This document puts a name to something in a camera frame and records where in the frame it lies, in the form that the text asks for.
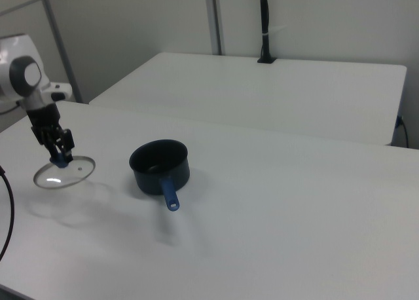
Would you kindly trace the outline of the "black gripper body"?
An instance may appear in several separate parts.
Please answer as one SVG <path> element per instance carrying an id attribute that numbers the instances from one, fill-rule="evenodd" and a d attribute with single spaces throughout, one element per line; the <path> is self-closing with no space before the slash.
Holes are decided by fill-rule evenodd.
<path id="1" fill-rule="evenodd" d="M 60 113 L 55 103 L 27 111 L 27 115 L 37 140 L 56 140 L 60 137 Z"/>

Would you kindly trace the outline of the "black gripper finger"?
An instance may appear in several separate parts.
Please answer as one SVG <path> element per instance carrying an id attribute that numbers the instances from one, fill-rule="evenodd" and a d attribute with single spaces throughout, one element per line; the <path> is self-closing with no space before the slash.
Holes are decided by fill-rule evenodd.
<path id="1" fill-rule="evenodd" d="M 65 159 L 72 159 L 72 149 L 75 147 L 75 143 L 73 140 L 73 135 L 70 129 L 62 130 L 61 134 L 62 140 L 62 154 Z"/>
<path id="2" fill-rule="evenodd" d="M 37 141 L 50 153 L 51 161 L 58 160 L 59 151 L 56 148 L 56 129 L 53 126 L 32 126 Z"/>

